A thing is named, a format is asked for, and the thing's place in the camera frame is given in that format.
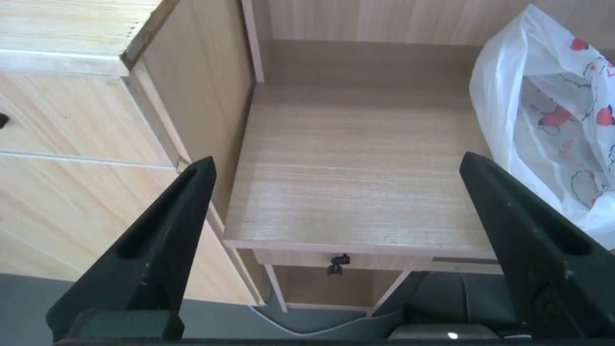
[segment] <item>wooden drawer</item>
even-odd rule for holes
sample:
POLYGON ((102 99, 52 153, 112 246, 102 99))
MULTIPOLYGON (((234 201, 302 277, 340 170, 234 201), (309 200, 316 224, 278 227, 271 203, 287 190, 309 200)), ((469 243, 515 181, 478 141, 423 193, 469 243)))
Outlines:
MULTIPOLYGON (((303 252, 279 250, 255 250, 255 256, 260 264, 292 265, 308 267, 328 267, 331 259, 342 256, 341 253, 303 252)), ((372 255, 372 254, 346 254, 350 257, 350 264, 344 268, 349 269, 381 269, 404 270, 415 260, 410 255, 372 255)))
POLYGON ((0 75, 0 151, 172 165, 120 79, 0 75))

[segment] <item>white plastic bag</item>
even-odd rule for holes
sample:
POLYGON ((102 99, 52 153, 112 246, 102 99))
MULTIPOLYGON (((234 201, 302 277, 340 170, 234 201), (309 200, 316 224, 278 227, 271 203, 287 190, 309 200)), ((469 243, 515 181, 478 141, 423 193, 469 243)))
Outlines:
POLYGON ((533 5, 482 49, 470 95, 494 161, 615 248, 615 67, 533 5))

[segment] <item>gray floor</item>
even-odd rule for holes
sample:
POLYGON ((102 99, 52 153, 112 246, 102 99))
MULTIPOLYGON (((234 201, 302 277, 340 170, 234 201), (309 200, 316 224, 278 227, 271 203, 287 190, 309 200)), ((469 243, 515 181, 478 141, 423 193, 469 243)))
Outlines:
MULTIPOLYGON (((45 313, 71 283, 0 274, 0 334, 5 345, 51 344, 45 313)), ((283 313, 275 299, 261 311, 290 330, 309 333, 357 319, 361 312, 292 309, 283 313)), ((295 338, 243 306, 185 300, 180 316, 185 338, 295 338)), ((312 338, 382 338, 402 322, 400 312, 361 320, 312 338)))

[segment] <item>light wood panel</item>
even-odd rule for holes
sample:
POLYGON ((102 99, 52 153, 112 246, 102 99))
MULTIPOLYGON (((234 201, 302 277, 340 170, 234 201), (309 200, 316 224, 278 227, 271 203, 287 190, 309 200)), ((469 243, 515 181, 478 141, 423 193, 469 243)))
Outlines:
POLYGON ((0 151, 173 166, 117 79, 0 74, 0 151))
POLYGON ((31 249, 3 251, 11 265, 0 270, 78 279, 176 177, 174 168, 0 157, 3 237, 31 249))
POLYGON ((257 82, 265 81, 271 54, 271 18, 267 0, 241 0, 246 32, 250 41, 252 64, 257 82))
MULTIPOLYGON (((286 300, 284 299, 282 288, 280 285, 280 279, 276 276, 276 271, 272 265, 265 264, 265 271, 267 272, 267 277, 269 278, 269 282, 273 287, 273 291, 276 294, 276 298, 278 299, 278 304, 280 304, 280 309, 283 312, 288 312, 288 307, 286 306, 286 300)), ((281 278, 282 280, 288 280, 289 278, 284 276, 281 278)))
POLYGON ((275 40, 268 85, 467 89, 480 48, 275 40))
POLYGON ((368 311, 400 276, 399 271, 344 270, 327 276, 324 268, 276 266, 282 296, 289 308, 368 311))
POLYGON ((178 1, 3 0, 0 69, 127 76, 178 1))
MULTIPOLYGON (((9 183, 0 189, 0 272, 79 279, 176 177, 174 168, 0 157, 9 183)), ((185 297, 259 304, 209 223, 185 297)))
POLYGON ((213 156, 224 220, 253 83, 239 2, 182 1, 141 60, 187 159, 213 156))
POLYGON ((466 151, 488 156, 467 90, 259 85, 225 239, 493 257, 459 177, 466 151))
MULTIPOLYGON (((261 264, 310 266, 326 268, 331 265, 331 259, 341 256, 341 253, 327 252, 302 252, 280 250, 254 250, 257 260, 261 264)), ((370 255, 370 254, 347 254, 350 264, 344 268, 350 269, 384 269, 404 270, 414 260, 412 256, 396 255, 370 255)))
POLYGON ((615 48, 603 0, 269 0, 274 39, 483 45, 529 3, 599 48, 615 48))
POLYGON ((218 303, 260 305, 235 269, 227 249, 211 229, 210 216, 205 223, 199 247, 194 255, 190 277, 185 288, 186 299, 218 303))

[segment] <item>wooden shelf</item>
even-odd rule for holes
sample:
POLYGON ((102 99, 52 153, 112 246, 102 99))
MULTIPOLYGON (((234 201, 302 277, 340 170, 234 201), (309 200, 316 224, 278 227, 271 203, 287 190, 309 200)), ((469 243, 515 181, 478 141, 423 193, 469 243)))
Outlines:
POLYGON ((466 151, 489 155, 466 89, 258 85, 225 238, 493 259, 458 173, 466 151))
POLYGON ((289 308, 374 308, 402 271, 344 269, 343 276, 327 276, 326 268, 275 266, 285 304, 289 308))

